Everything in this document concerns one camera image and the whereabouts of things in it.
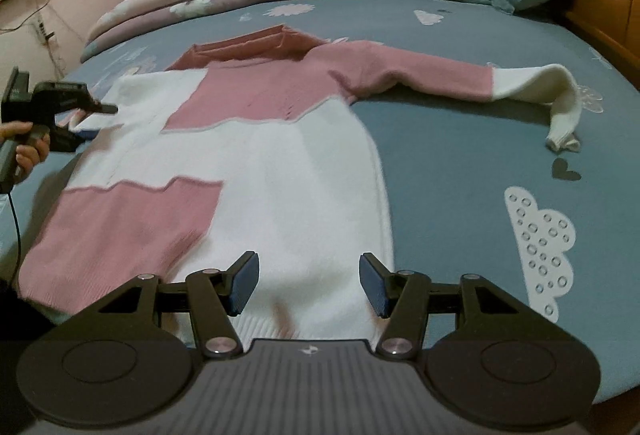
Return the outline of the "person's left hand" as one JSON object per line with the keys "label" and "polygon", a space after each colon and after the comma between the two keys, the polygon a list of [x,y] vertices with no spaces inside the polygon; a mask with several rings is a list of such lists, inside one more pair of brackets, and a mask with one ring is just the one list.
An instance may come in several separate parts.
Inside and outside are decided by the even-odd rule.
{"label": "person's left hand", "polygon": [[[1,140],[9,140],[17,135],[28,134],[32,130],[32,123],[13,121],[1,124]],[[21,145],[16,148],[15,160],[18,166],[14,176],[14,183],[24,182],[38,164],[47,160],[50,154],[50,136],[44,134],[32,146]]]}

